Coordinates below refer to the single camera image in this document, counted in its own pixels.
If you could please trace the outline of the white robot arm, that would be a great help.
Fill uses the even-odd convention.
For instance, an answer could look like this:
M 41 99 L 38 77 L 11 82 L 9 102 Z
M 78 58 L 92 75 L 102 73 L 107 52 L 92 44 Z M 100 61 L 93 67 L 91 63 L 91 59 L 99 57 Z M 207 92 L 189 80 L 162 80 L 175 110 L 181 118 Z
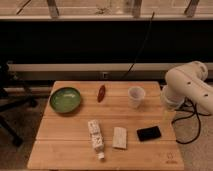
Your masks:
M 161 91 L 161 101 L 167 109 L 179 108 L 185 98 L 193 100 L 213 114 L 213 87 L 205 83 L 207 66 L 193 61 L 174 67 L 165 74 L 166 85 Z

